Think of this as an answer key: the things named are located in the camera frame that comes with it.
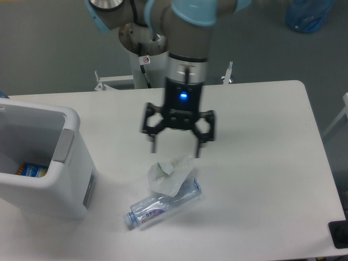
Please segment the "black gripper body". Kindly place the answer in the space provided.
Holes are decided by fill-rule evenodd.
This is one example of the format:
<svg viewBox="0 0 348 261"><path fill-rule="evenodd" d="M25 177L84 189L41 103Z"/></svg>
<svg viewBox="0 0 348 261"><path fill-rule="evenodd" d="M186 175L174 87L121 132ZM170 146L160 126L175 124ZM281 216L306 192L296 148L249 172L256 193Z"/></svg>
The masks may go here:
<svg viewBox="0 0 348 261"><path fill-rule="evenodd" d="M165 80L164 104L161 108L164 128L198 131L203 83L184 83L170 78Z"/></svg>

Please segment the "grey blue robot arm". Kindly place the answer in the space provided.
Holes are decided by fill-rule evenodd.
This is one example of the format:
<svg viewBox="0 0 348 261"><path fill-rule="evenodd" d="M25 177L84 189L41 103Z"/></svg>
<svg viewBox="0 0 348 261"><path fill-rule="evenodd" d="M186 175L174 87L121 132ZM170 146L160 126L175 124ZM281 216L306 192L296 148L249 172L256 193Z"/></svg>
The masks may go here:
<svg viewBox="0 0 348 261"><path fill-rule="evenodd" d="M212 32L217 19L249 1L86 1L97 28L133 26L136 53L166 53L164 103L148 103L142 132L155 141L166 128L191 131L199 146L215 139L215 112L201 112Z"/></svg>

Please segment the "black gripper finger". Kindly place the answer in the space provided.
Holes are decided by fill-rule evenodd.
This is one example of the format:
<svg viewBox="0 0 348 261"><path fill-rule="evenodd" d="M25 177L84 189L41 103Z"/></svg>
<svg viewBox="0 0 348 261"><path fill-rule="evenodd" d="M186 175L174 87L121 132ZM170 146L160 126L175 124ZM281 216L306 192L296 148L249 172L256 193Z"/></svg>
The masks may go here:
<svg viewBox="0 0 348 261"><path fill-rule="evenodd" d="M141 125L141 132L151 142L151 153L156 153L157 135L166 128L166 121L162 115L162 107L147 103L144 110L144 119Z"/></svg>
<svg viewBox="0 0 348 261"><path fill-rule="evenodd" d="M192 126L192 132L197 138L195 157L200 157L201 147L215 140L215 111L199 112L197 121Z"/></svg>

